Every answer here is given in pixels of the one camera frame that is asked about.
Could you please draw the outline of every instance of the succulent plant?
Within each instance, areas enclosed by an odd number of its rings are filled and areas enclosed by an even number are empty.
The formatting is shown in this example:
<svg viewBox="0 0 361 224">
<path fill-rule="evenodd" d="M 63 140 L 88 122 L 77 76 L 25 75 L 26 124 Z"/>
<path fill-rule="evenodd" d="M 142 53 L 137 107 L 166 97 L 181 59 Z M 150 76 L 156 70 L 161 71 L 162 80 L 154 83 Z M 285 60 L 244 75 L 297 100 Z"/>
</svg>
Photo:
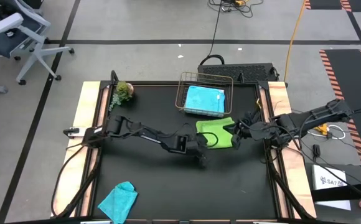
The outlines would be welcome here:
<svg viewBox="0 0 361 224">
<path fill-rule="evenodd" d="M 120 81 L 117 83 L 116 93 L 120 101 L 128 101 L 132 98 L 132 90 L 129 88 L 129 85 L 124 81 Z"/>
<path fill-rule="evenodd" d="M 108 107 L 108 111 L 111 112 L 111 110 L 114 108 L 114 105 L 121 105 L 121 100 L 117 93 L 113 93 L 113 97 L 112 97 L 111 103 Z"/>
</svg>

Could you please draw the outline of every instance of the yellow cable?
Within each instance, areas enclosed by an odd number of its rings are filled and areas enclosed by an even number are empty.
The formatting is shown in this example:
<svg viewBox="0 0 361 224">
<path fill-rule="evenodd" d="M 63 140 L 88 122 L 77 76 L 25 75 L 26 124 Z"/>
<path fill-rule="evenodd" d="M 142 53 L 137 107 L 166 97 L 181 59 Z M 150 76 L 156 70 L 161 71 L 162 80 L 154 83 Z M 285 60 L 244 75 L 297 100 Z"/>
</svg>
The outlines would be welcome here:
<svg viewBox="0 0 361 224">
<path fill-rule="evenodd" d="M 305 8 L 305 0 L 302 0 L 301 10 L 299 12 L 297 23 L 295 24 L 295 27 L 294 27 L 294 32 L 293 32 L 293 36 L 291 37 L 291 40 L 290 40 L 290 45 L 288 46 L 288 52 L 287 52 L 287 58 L 286 58 L 286 70 L 284 71 L 284 80 L 283 80 L 284 82 L 286 81 L 286 78 L 287 78 L 288 61 L 290 58 L 291 47 L 293 47 L 294 37 L 295 37 L 295 34 L 297 33 L 299 21 L 302 18 L 302 14 L 304 14 L 304 8 Z"/>
</svg>

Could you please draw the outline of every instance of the wooden board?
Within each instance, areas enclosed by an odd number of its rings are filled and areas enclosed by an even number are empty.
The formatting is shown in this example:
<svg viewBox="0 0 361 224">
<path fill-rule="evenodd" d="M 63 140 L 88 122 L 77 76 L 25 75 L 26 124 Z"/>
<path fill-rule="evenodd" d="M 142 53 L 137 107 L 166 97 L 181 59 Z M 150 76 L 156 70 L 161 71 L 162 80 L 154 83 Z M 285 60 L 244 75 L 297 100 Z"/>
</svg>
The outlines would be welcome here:
<svg viewBox="0 0 361 224">
<path fill-rule="evenodd" d="M 266 93 L 264 89 L 260 89 L 261 99 L 262 99 L 262 107 L 263 107 L 263 115 L 265 117 L 265 121 L 269 122 L 270 114 L 268 109 L 268 102 L 266 101 Z M 276 157 L 276 151 L 271 151 L 272 158 Z M 274 168 L 280 173 L 279 171 L 279 162 L 278 160 L 273 161 Z M 278 190 L 278 198 L 279 198 L 279 206 L 280 206 L 280 212 L 281 217 L 283 218 L 289 218 L 287 213 L 287 204 L 286 204 L 286 197 L 284 196 L 284 192 L 281 190 L 281 187 L 279 184 L 276 184 L 277 190 Z"/>
<path fill-rule="evenodd" d="M 96 102 L 99 94 L 100 82 L 84 82 L 78 101 L 77 112 L 73 122 L 73 127 L 89 128 L 93 124 L 93 115 L 95 114 Z M 78 144 L 82 141 L 81 137 L 75 137 L 68 141 L 68 146 Z M 80 147 L 67 149 L 66 161 Z M 80 188 L 82 172 L 87 156 L 87 148 L 84 147 L 64 168 L 57 186 L 54 199 L 54 210 L 59 214 L 73 199 L 77 190 Z"/>
<path fill-rule="evenodd" d="M 275 116 L 291 113 L 290 102 L 284 82 L 269 82 L 269 93 Z M 297 147 L 293 142 L 291 142 L 288 147 L 297 150 Z M 281 152 L 284 167 L 286 169 L 288 186 L 305 210 L 313 217 L 316 217 L 311 189 L 309 188 L 309 183 L 307 181 L 304 159 L 302 155 L 291 149 L 286 148 Z M 294 216 L 299 218 L 299 215 L 295 210 Z"/>
</svg>

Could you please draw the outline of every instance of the blue towel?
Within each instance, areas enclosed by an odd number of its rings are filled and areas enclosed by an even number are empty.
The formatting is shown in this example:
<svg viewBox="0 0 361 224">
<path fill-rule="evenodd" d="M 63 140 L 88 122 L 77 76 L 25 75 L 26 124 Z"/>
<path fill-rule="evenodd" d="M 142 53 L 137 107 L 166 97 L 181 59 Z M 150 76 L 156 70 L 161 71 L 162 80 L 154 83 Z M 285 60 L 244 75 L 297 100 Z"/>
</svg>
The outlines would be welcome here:
<svg viewBox="0 0 361 224">
<path fill-rule="evenodd" d="M 98 208 L 104 212 L 115 224 L 125 222 L 138 193 L 129 182 L 118 184 L 107 197 L 99 204 Z"/>
<path fill-rule="evenodd" d="M 225 94 L 223 90 L 190 86 L 186 95 L 186 109 L 225 112 Z"/>
</svg>

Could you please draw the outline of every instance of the wooden table frame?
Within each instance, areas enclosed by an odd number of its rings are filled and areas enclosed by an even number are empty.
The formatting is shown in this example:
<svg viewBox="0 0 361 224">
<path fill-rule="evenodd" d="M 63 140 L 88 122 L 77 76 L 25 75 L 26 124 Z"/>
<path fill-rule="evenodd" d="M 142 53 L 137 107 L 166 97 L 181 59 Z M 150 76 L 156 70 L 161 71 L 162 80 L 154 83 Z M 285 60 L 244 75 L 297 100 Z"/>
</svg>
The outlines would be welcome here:
<svg viewBox="0 0 361 224">
<path fill-rule="evenodd" d="M 105 86 L 105 83 L 108 84 L 107 82 L 83 83 L 73 123 L 74 127 L 89 128 L 91 126 L 99 126 L 103 124 L 108 106 L 108 98 L 111 95 L 110 89 L 108 86 Z M 285 84 L 283 82 L 268 82 L 267 88 L 267 91 L 265 91 L 264 88 L 260 88 L 261 99 L 263 99 L 261 104 L 263 106 L 265 120 L 268 121 L 271 116 L 291 113 Z M 69 140 L 68 145 L 72 146 L 80 143 L 81 141 L 81 137 L 75 137 L 74 139 Z M 297 149 L 293 142 L 291 142 L 288 147 L 291 149 Z M 68 149 L 65 155 L 65 161 L 73 155 L 77 149 L 77 147 Z M 55 194 L 54 209 L 56 213 L 60 213 L 67 206 L 69 201 L 71 201 L 77 190 L 80 188 L 83 178 L 85 178 L 85 176 L 91 171 L 95 163 L 96 154 L 97 149 L 84 148 L 67 164 L 66 168 L 62 172 Z M 306 211 L 313 217 L 316 217 L 302 155 L 287 148 L 283 149 L 279 159 L 274 162 L 274 165 L 280 173 L 280 167 L 284 167 L 290 191 L 294 194 L 298 202 L 306 209 Z M 84 167 L 89 167 L 88 172 L 84 170 Z M 87 216 L 90 213 L 88 208 L 91 207 L 89 205 L 91 199 L 93 198 L 93 192 L 91 191 L 93 184 L 94 182 L 89 186 L 88 190 L 84 194 L 82 203 L 80 203 L 80 205 L 83 206 L 78 206 L 75 212 L 72 213 L 72 216 Z M 277 186 L 277 194 L 281 217 L 290 218 L 289 214 L 291 214 L 291 216 L 294 215 L 295 218 L 299 218 L 295 209 L 290 207 L 279 186 Z"/>
</svg>

